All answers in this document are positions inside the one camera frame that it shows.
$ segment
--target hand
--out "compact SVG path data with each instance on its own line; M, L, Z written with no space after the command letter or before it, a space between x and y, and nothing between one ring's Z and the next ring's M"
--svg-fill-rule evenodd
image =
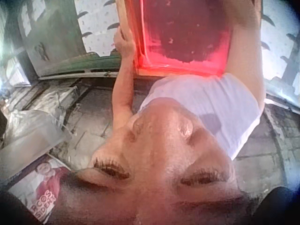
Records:
M122 59L133 59L135 55L135 41L131 30L128 37L125 37L120 27L114 35L114 44L116 49L121 54Z

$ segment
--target concrete floor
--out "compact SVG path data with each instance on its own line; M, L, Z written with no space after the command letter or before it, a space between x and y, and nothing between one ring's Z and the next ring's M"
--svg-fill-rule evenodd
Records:
M78 102L66 122L73 138L52 154L72 169L85 168L112 133L111 98L111 90L92 89ZM144 98L135 95L134 112ZM264 197L278 186L295 189L300 184L299 122L299 115L266 105L260 125L234 161L241 190Z

